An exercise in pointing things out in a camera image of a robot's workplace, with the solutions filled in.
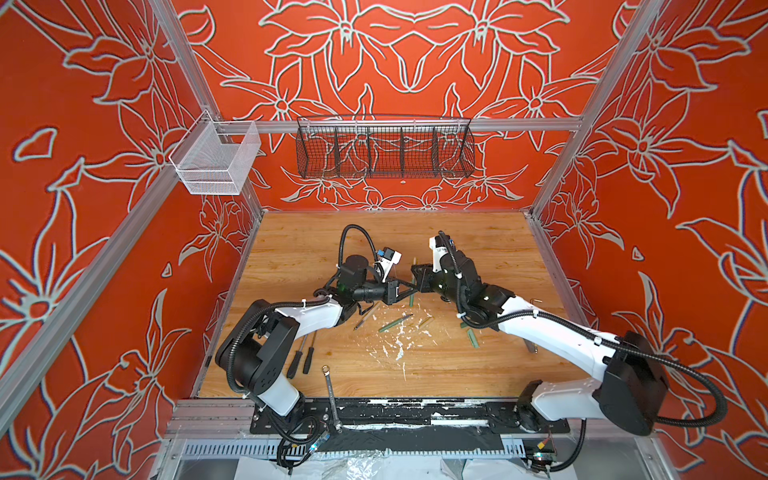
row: floral wall pattern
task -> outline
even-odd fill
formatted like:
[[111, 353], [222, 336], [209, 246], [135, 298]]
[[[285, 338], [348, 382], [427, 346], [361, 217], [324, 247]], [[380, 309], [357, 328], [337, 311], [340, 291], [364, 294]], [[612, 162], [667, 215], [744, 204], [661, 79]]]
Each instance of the floral wall pattern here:
[[200, 113], [144, 0], [5, 5], [0, 375]]
[[[224, 117], [267, 121], [578, 116], [638, 3], [174, 0]], [[403, 184], [301, 180], [293, 138], [269, 134], [250, 178], [273, 210], [523, 208], [567, 136], [483, 133], [470, 178]]]
[[[768, 476], [768, 5], [668, 1], [542, 218], [588, 319], [716, 379], [660, 427], [683, 478]], [[711, 396], [670, 372], [667, 415]]]
[[[0, 35], [2, 374], [200, 109], [145, 0], [3, 2]], [[147, 475], [253, 223], [175, 187], [0, 439], [0, 478]]]
[[0, 478], [148, 476], [254, 220], [175, 187], [0, 439]]

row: metal base plate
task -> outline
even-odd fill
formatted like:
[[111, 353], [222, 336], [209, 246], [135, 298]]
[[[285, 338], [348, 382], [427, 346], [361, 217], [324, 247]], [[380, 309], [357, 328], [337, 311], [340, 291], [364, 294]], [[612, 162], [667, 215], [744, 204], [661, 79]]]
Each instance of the metal base plate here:
[[[344, 398], [336, 404], [343, 433], [332, 432], [321, 448], [324, 452], [504, 452], [508, 449], [502, 436], [527, 434], [516, 425], [513, 401]], [[306, 399], [303, 411], [326, 422], [333, 417], [328, 399]], [[569, 432], [565, 420], [552, 422], [548, 432], [531, 434], [530, 446], [538, 443], [534, 437]], [[258, 409], [250, 433], [275, 433]]]

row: white wire basket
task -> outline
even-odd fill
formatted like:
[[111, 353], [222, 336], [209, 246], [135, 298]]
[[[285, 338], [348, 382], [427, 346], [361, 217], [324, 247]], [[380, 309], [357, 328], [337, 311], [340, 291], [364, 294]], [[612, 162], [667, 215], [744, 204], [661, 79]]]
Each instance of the white wire basket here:
[[240, 143], [234, 143], [238, 137], [218, 133], [220, 123], [205, 111], [170, 155], [191, 194], [238, 195], [259, 153], [261, 138], [254, 122]]

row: aluminum frame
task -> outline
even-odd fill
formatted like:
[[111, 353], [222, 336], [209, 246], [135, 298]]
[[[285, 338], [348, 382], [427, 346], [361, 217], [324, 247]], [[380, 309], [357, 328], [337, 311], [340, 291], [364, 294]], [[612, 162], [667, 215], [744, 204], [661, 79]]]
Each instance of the aluminum frame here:
[[560, 262], [558, 262], [554, 250], [552, 250], [552, 245], [549, 243], [549, 238], [547, 237], [546, 232], [544, 232], [541, 222], [538, 218], [531, 215], [529, 211], [523, 211], [523, 215], [528, 221], [528, 228], [531, 229], [538, 251], [544, 261], [544, 265], [547, 267], [549, 276], [552, 279], [552, 284], [554, 284], [554, 289], [557, 290], [560, 300], [563, 303], [563, 307], [565, 308], [566, 313], [568, 313], [568, 319], [573, 323], [582, 326], [590, 326], [587, 317], [584, 315], [584, 311], [579, 305], [576, 294], [568, 283], [568, 278], [565, 276], [563, 267], [560, 265]]
[[658, 436], [637, 437], [634, 442], [651, 480], [680, 480]]
[[[413, 124], [413, 121], [400, 121], [396, 124]], [[299, 130], [296, 121], [261, 121], [256, 120], [256, 127], [260, 134], [295, 134]], [[329, 125], [326, 122], [313, 122]], [[341, 121], [337, 124], [352, 125], [354, 121]], [[222, 121], [217, 124], [219, 133], [229, 135], [243, 135], [248, 130], [250, 121]], [[427, 125], [423, 121], [417, 121], [417, 125]], [[581, 117], [574, 118], [473, 118], [472, 131], [576, 131], [582, 125]]]
[[264, 210], [261, 208], [261, 205], [259, 205], [259, 200], [256, 197], [256, 193], [253, 191], [253, 185], [249, 181], [246, 181], [243, 186], [243, 191], [240, 194], [245, 197], [248, 207], [253, 214], [253, 227], [248, 235], [248, 241], [243, 246], [243, 254], [240, 256], [240, 262], [237, 264], [237, 270], [232, 278], [230, 288], [227, 291], [227, 298], [224, 300], [224, 305], [221, 307], [214, 333], [210, 338], [208, 350], [205, 352], [203, 363], [200, 365], [200, 371], [197, 373], [197, 378], [192, 386], [192, 393], [190, 396], [193, 398], [196, 398], [198, 394], [200, 394], [200, 388], [203, 386], [205, 375], [208, 372], [210, 363], [213, 361], [214, 351], [219, 344], [219, 338], [221, 337], [224, 323], [227, 321], [227, 315], [229, 314], [232, 302], [235, 299], [235, 292], [240, 285], [240, 278], [243, 276], [243, 271], [245, 271], [245, 267], [248, 264], [248, 258], [250, 257], [250, 251], [253, 249], [253, 244], [256, 242], [256, 235], [259, 233], [261, 220], [264, 218]]
[[616, 52], [608, 62], [605, 71], [603, 72], [598, 84], [595, 86], [592, 95], [589, 97], [587, 106], [584, 107], [584, 114], [582, 115], [582, 122], [578, 130], [575, 131], [568, 138], [568, 141], [563, 147], [563, 151], [554, 161], [552, 169], [549, 171], [548, 179], [544, 186], [536, 195], [531, 206], [531, 212], [534, 217], [541, 218], [541, 214], [544, 208], [549, 203], [549, 199], [554, 193], [554, 189], [560, 183], [560, 179], [565, 175], [565, 171], [568, 169], [568, 165], [576, 157], [581, 145], [587, 140], [589, 134], [592, 132], [595, 122], [598, 120], [598, 116], [603, 111], [603, 107], [611, 96], [611, 92], [616, 87], [619, 78], [629, 65], [632, 55], [637, 50], [637, 46], [640, 44], [643, 36], [650, 28], [650, 23], [658, 15], [664, 0], [645, 0], [640, 3], [640, 8], [632, 16], [627, 30], [622, 35], [616, 45]]
[[187, 34], [181, 27], [176, 8], [170, 0], [149, 0], [157, 23], [163, 29], [163, 33], [179, 62], [184, 77], [192, 89], [197, 104], [201, 110], [208, 110], [214, 120], [221, 120], [221, 111], [216, 104], [214, 93], [210, 90], [208, 82], [203, 75], [200, 64], [197, 63], [192, 46], [187, 41]]
[[160, 170], [91, 265], [0, 378], [0, 436], [8, 431], [178, 181], [173, 166]]

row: wooden tabletop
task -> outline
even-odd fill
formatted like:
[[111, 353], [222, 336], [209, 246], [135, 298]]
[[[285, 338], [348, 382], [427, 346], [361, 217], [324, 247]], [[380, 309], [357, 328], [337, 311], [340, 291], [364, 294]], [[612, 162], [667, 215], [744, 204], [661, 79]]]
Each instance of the wooden tabletop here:
[[[540, 300], [536, 304], [543, 310], [565, 315], [520, 213], [270, 212], [259, 229], [220, 342], [255, 300], [310, 298], [336, 271], [339, 237], [349, 223], [368, 230], [377, 249], [390, 247], [402, 253], [390, 275], [411, 281], [414, 257], [419, 263], [431, 263], [429, 238], [444, 230], [456, 248], [475, 261], [484, 282], [503, 286], [527, 300]], [[347, 235], [344, 257], [353, 253], [371, 257], [365, 237], [356, 230]], [[475, 330], [476, 349], [467, 329], [459, 327], [453, 303], [443, 302], [436, 293], [417, 293], [414, 300], [413, 308], [408, 300], [380, 306], [357, 331], [353, 328], [360, 320], [358, 315], [341, 326], [318, 331], [310, 373], [301, 373], [302, 359], [291, 383], [306, 396], [328, 396], [320, 371], [328, 365], [339, 397], [514, 397], [531, 380], [561, 382], [587, 376], [546, 350], [530, 353], [521, 338], [491, 329]], [[405, 313], [414, 315], [379, 333], [381, 326]], [[434, 319], [419, 327], [430, 316]], [[305, 355], [311, 340], [310, 335]], [[300, 343], [301, 338], [293, 344], [284, 372]], [[233, 396], [224, 371], [212, 362], [200, 397]]]

